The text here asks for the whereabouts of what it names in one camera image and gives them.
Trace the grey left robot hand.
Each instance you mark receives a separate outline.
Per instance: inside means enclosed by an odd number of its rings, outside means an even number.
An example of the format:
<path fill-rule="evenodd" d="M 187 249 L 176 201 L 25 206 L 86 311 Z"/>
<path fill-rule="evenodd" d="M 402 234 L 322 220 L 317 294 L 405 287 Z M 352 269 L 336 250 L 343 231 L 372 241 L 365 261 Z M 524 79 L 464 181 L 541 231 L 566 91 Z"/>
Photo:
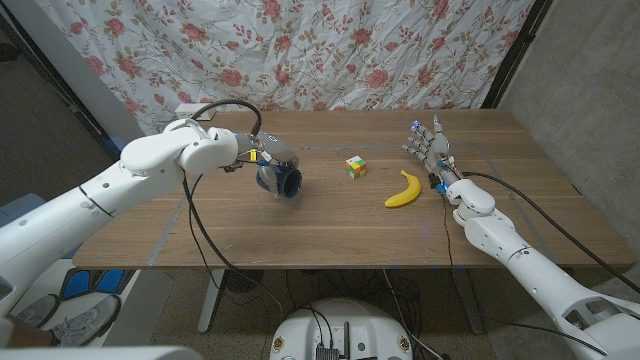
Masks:
<path fill-rule="evenodd" d="M 298 169 L 299 158 L 294 151 L 273 134 L 259 132 L 256 136 L 237 134 L 239 155 L 256 152 L 254 162 L 258 166 L 256 182 L 274 196 L 295 197 L 301 188 L 302 175 Z"/>

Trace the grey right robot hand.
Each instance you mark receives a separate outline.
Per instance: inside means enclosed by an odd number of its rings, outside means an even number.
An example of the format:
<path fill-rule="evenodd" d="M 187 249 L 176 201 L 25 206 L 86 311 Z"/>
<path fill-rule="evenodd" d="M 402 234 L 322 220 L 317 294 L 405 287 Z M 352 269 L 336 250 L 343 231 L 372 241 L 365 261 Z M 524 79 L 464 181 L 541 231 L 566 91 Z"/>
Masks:
<path fill-rule="evenodd" d="M 450 152 L 448 138 L 443 132 L 438 115 L 433 117 L 433 129 L 415 120 L 402 148 L 420 160 L 428 172 L 430 187 L 445 192 L 450 185 L 462 179 L 455 169 L 454 158 Z"/>

